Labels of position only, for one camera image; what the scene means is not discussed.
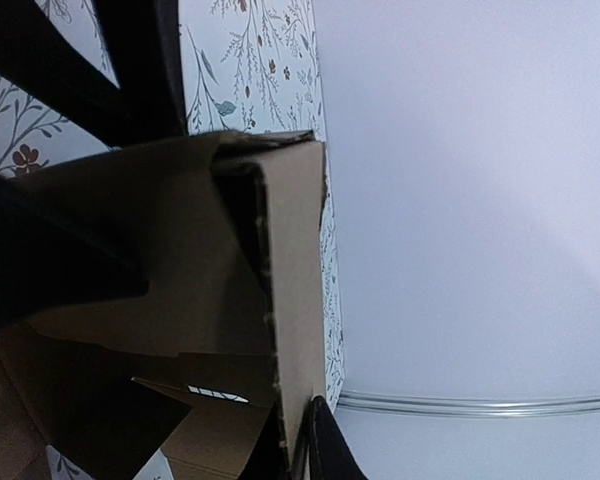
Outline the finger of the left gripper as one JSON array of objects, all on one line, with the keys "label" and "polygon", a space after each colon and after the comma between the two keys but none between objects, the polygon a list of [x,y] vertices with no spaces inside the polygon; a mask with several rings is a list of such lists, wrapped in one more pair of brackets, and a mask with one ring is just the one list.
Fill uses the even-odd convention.
[{"label": "finger of the left gripper", "polygon": [[94,9],[137,141],[186,136],[178,3],[103,0]]},{"label": "finger of the left gripper", "polygon": [[0,75],[106,145],[130,144],[130,112],[120,90],[34,1],[0,1]]}]

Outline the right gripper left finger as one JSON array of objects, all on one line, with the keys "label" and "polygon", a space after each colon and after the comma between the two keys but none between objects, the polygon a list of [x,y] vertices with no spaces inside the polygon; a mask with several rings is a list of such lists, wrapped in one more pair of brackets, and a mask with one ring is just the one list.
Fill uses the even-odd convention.
[{"label": "right gripper left finger", "polygon": [[280,408],[278,404],[274,404],[239,480],[291,479],[285,448],[281,434]]}]

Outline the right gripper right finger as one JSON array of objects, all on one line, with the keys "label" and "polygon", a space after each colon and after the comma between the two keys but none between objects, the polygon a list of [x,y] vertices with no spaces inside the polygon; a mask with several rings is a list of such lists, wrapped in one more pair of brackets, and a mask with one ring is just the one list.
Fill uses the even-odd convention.
[{"label": "right gripper right finger", "polygon": [[309,403],[307,422],[311,479],[367,480],[323,396]]}]

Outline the brown cardboard box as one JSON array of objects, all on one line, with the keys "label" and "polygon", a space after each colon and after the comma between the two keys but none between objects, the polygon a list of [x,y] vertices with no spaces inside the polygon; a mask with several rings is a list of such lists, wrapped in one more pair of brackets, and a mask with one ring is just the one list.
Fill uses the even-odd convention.
[{"label": "brown cardboard box", "polygon": [[12,180],[149,282],[0,328],[0,479],[239,479],[274,404],[291,479],[326,392],[325,148],[216,132]]}]

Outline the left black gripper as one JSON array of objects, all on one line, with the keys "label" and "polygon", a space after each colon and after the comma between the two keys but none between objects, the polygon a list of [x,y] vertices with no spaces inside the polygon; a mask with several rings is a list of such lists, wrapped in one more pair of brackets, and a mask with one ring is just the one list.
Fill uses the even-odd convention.
[{"label": "left black gripper", "polygon": [[139,262],[115,237],[0,175],[0,328],[49,308],[148,289]]}]

